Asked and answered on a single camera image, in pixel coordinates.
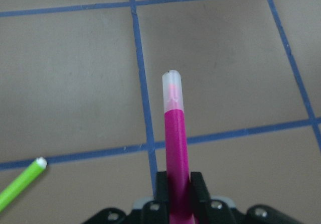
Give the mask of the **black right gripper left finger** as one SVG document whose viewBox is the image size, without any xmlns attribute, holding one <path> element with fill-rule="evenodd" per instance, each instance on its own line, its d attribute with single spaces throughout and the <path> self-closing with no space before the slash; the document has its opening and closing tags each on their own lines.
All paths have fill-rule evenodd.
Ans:
<svg viewBox="0 0 321 224">
<path fill-rule="evenodd" d="M 170 205 L 167 172 L 156 174 L 153 200 L 145 203 L 141 210 L 141 223 L 170 223 Z"/>
</svg>

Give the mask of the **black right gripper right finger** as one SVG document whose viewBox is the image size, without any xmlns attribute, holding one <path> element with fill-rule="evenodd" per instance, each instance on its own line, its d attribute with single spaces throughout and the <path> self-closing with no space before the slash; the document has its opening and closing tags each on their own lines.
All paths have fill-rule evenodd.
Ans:
<svg viewBox="0 0 321 224">
<path fill-rule="evenodd" d="M 230 201 L 221 196 L 212 197 L 201 172 L 190 175 L 191 206 L 196 223 L 235 223 Z"/>
</svg>

